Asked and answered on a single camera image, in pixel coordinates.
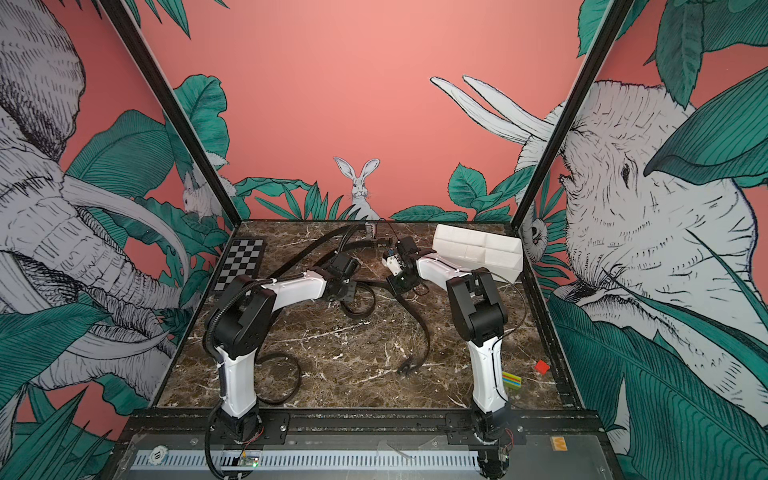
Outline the long black belt s-curved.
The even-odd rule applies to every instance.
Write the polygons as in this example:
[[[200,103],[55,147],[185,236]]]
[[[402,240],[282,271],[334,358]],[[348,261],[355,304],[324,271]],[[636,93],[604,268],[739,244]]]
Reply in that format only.
[[[396,370],[400,376],[410,376],[428,360],[432,350],[432,336],[426,320],[402,293],[383,280],[348,280],[342,284],[339,308],[352,320],[365,320],[375,313],[380,293],[386,293],[398,305],[399,313],[395,318],[399,324],[398,334],[416,334],[417,330],[421,332],[421,340],[410,340],[412,349]]]

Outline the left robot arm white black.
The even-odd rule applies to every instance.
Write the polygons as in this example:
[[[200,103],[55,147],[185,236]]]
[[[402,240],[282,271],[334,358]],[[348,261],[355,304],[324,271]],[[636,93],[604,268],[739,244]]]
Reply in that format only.
[[[258,404],[254,387],[256,355],[276,313],[294,304],[340,300],[349,295],[360,263],[346,253],[284,279],[236,277],[216,303],[204,347],[219,369],[223,411],[241,419]]]

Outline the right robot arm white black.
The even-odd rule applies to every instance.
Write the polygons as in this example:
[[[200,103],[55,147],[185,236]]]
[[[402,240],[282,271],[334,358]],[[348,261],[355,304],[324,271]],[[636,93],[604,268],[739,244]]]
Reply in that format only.
[[[496,413],[508,405],[503,392],[502,337],[508,320],[492,273],[451,262],[432,249],[420,249],[405,237],[385,250],[382,263],[395,294],[430,282],[448,297],[453,325],[466,341],[473,374],[473,406],[481,414]]]

